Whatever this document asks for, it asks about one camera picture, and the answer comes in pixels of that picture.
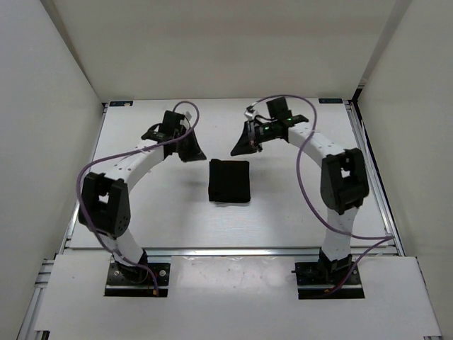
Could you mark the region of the black skirt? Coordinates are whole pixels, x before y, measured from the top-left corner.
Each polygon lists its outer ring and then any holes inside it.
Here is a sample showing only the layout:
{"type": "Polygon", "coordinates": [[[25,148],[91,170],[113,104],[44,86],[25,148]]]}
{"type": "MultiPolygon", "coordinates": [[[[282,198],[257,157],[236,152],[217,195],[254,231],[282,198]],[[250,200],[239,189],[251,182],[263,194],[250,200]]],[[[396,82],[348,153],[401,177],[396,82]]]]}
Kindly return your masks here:
{"type": "Polygon", "coordinates": [[[216,203],[249,203],[251,200],[250,163],[211,159],[208,198],[216,203]]]}

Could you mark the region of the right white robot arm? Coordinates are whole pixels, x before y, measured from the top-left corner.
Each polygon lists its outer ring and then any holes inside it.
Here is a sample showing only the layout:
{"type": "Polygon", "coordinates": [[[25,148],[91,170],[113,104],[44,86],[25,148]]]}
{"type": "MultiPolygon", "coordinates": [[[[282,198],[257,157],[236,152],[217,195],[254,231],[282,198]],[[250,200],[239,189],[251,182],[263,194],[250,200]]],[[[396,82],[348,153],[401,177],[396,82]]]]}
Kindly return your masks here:
{"type": "Polygon", "coordinates": [[[363,153],[346,149],[316,131],[316,123],[303,115],[293,115],[286,98],[265,100],[268,118],[261,117],[254,105],[246,108],[241,136],[231,156],[261,152],[264,142],[282,139],[298,148],[297,160],[307,155],[321,170],[320,194],[327,208],[321,218],[326,236],[320,249],[318,275],[326,283],[336,282],[350,263],[350,240],[355,217],[369,195],[363,153]]]}

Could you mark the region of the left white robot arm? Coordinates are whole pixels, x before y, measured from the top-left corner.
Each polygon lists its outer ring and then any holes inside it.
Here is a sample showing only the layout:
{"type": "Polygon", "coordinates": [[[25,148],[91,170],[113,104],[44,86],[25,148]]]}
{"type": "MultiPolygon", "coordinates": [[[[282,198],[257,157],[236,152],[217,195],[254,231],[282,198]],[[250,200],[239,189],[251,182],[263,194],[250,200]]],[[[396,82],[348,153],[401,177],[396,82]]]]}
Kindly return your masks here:
{"type": "Polygon", "coordinates": [[[146,280],[149,270],[145,251],[129,231],[130,193],[151,169],[177,154],[182,162],[206,158],[195,136],[200,117],[168,110],[161,123],[151,126],[137,146],[128,152],[93,161],[93,165],[113,160],[109,170],[96,173],[87,165],[76,180],[79,223],[92,232],[101,246],[124,267],[132,283],[146,280]]]}

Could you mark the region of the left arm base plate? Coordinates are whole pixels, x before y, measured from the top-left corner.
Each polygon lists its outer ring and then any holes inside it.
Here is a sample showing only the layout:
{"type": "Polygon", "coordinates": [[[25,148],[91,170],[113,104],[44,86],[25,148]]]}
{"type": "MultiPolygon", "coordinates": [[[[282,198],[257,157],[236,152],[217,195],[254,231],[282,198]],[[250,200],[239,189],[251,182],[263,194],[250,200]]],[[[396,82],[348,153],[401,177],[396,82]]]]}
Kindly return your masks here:
{"type": "Polygon", "coordinates": [[[148,267],[156,277],[158,290],[155,289],[154,280],[148,271],[118,265],[111,259],[105,281],[104,296],[167,298],[171,263],[149,262],[148,267]]]}

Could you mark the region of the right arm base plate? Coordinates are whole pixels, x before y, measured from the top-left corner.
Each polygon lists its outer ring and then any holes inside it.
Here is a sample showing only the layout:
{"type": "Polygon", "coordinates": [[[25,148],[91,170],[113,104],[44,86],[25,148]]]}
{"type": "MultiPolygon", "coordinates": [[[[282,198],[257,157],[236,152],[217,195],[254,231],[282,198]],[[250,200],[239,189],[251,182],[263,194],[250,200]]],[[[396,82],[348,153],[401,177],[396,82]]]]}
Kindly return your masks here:
{"type": "Polygon", "coordinates": [[[357,264],[349,254],[330,261],[320,251],[316,261],[294,264],[299,300],[363,299],[365,293],[357,264]]]}

